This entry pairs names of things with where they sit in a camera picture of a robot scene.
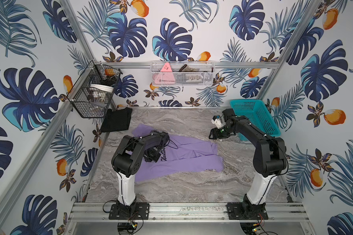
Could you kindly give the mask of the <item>purple t-shirt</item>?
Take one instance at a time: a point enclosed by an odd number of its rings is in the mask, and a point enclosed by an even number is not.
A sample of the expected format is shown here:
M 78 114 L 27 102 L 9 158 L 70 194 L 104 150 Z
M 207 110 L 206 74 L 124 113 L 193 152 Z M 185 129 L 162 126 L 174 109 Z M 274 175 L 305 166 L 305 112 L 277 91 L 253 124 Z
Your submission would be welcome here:
M 224 163 L 218 155 L 218 146 L 209 141 L 178 135 L 169 135 L 170 143 L 160 152 L 157 162 L 142 161 L 135 182 L 156 179 L 178 172 L 221 172 Z

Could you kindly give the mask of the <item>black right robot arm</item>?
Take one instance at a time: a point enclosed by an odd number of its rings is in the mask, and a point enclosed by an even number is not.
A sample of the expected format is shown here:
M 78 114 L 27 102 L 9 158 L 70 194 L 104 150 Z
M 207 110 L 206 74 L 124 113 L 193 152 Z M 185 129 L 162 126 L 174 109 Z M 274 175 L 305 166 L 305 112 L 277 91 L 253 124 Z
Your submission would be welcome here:
M 264 203 L 272 183 L 288 167 L 284 140 L 267 135 L 246 116 L 237 116 L 233 109 L 213 116 L 211 122 L 216 127 L 211 129 L 209 139 L 227 139 L 239 133 L 256 148 L 253 166 L 257 173 L 245 200 L 252 205 Z

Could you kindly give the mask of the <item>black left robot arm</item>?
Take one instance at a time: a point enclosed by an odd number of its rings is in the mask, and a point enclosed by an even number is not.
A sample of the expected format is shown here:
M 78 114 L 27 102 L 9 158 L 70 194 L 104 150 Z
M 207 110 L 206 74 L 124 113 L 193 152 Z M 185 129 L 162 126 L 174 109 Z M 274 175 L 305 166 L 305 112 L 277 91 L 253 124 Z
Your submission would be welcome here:
M 161 151 L 170 141 L 169 134 L 152 130 L 150 134 L 140 137 L 126 135 L 122 138 L 111 164 L 119 180 L 118 202 L 125 207 L 136 201 L 134 192 L 135 175 L 142 161 L 157 162 Z

